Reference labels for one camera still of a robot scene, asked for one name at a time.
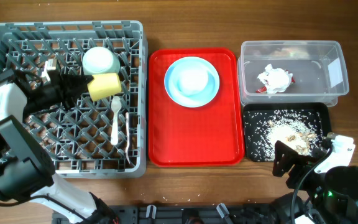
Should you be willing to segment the yellow plastic cup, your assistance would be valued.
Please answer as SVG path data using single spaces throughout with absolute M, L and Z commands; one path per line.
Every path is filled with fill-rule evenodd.
M 117 73 L 92 75 L 93 80 L 87 84 L 88 92 L 93 101 L 118 94 L 122 91 L 121 81 Z

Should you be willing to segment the mint green bowl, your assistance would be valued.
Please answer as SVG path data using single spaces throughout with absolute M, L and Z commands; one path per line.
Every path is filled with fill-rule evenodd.
M 93 47 L 83 56 L 82 67 L 85 75 L 119 73 L 121 65 L 118 56 L 104 47 Z

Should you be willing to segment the rice and food scraps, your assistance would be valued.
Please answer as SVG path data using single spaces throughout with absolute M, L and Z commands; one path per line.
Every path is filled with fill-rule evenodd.
M 323 137 L 320 113 L 315 110 L 254 110 L 244 112 L 247 157 L 273 161 L 280 141 L 303 156 L 320 149 Z

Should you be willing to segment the white plastic spoon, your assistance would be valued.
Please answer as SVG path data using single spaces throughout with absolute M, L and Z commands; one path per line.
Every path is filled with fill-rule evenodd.
M 111 144 L 115 146 L 118 143 L 118 114 L 122 108 L 121 99 L 119 96 L 114 96 L 111 101 L 111 110 L 113 112 L 112 130 L 111 130 Z

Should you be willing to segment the white plastic fork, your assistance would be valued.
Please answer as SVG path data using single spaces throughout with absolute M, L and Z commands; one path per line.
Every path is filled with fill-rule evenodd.
M 130 127 L 129 127 L 129 120 L 130 120 L 130 114 L 129 112 L 126 112 L 126 148 L 125 148 L 125 157 L 128 164 L 131 164 L 129 159 L 129 148 L 130 148 Z

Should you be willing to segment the light blue plate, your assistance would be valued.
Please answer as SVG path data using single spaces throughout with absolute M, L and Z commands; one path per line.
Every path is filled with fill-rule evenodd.
M 187 108 L 210 103 L 220 89 L 220 76 L 212 63 L 201 57 L 183 57 L 173 62 L 164 76 L 168 96 Z

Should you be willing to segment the light blue bowl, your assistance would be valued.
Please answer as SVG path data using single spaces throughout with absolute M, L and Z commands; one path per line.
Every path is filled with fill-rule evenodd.
M 208 67 L 200 61 L 181 61 L 174 65 L 168 86 L 184 96 L 201 93 L 208 85 Z

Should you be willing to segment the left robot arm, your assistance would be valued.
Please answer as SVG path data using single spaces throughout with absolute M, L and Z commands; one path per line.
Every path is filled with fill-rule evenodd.
M 70 223 L 120 223 L 100 198 L 78 189 L 55 172 L 46 150 L 22 122 L 30 114 L 62 104 L 67 110 L 88 91 L 92 76 L 48 72 L 50 81 L 22 70 L 5 70 L 0 79 L 0 207 L 32 202 L 60 213 Z

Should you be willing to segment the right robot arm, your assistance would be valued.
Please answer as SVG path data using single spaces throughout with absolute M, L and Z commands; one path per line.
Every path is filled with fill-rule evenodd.
M 274 223 L 358 223 L 358 167 L 321 166 L 348 146 L 325 139 L 327 149 L 320 158 L 302 156 L 281 141 L 275 143 L 273 175 L 288 174 L 291 192 L 270 204 Z

